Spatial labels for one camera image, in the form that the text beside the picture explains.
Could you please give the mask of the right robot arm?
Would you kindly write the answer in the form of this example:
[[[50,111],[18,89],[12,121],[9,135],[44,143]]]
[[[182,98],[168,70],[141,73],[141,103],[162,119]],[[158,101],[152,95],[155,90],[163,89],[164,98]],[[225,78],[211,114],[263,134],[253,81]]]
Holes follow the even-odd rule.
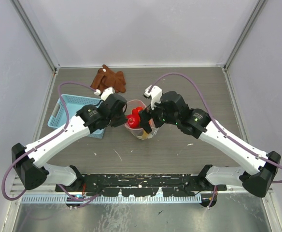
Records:
[[[175,91],[163,93],[148,87],[144,96],[151,100],[140,112],[141,127],[151,133],[149,121],[155,127],[172,124],[184,134],[200,139],[236,161],[238,167],[206,165],[199,173],[198,184],[203,190],[217,185],[242,186],[256,197],[265,197],[278,171],[281,156],[275,151],[259,150],[222,127],[209,114],[199,108],[190,108],[183,97]]]

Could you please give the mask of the clear zip top bag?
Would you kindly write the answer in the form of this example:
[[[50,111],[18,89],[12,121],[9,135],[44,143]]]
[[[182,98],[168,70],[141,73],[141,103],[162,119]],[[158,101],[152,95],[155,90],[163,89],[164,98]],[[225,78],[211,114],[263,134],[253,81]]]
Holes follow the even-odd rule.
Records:
[[[130,100],[130,101],[128,101],[127,102],[126,116],[131,114],[132,110],[137,108],[137,107],[141,107],[142,109],[145,109],[146,105],[140,100]],[[158,128],[155,127],[152,119],[149,121],[149,124],[150,124],[150,127],[152,129],[152,131],[150,133],[147,133],[143,128],[133,129],[128,125],[128,123],[124,124],[124,126],[136,138],[138,138],[140,140],[146,140],[146,139],[153,138],[158,132]]]

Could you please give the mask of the red bell pepper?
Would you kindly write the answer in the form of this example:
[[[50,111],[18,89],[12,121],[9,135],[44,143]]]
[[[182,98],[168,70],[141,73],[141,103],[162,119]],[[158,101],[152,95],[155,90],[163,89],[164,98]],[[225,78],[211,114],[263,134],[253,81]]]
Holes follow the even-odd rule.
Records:
[[[136,107],[132,110],[133,115],[138,115],[140,111],[143,110],[143,107]]]

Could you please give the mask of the red apple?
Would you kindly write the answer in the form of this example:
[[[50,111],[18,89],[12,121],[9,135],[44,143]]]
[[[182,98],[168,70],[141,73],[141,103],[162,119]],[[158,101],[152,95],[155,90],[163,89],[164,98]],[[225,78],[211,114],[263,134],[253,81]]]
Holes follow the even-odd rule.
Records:
[[[138,115],[130,114],[127,116],[128,126],[132,129],[140,127],[140,117]]]

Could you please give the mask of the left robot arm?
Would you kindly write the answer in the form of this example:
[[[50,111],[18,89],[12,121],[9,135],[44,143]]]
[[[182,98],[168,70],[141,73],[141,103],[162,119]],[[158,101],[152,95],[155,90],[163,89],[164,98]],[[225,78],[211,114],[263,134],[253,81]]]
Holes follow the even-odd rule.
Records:
[[[68,124],[27,146],[12,147],[14,170],[26,190],[42,184],[60,184],[71,191],[83,187],[84,177],[75,166],[55,166],[48,161],[75,141],[107,126],[118,127],[127,122],[124,113],[127,101],[117,93],[102,99],[99,106],[85,105],[71,117]]]

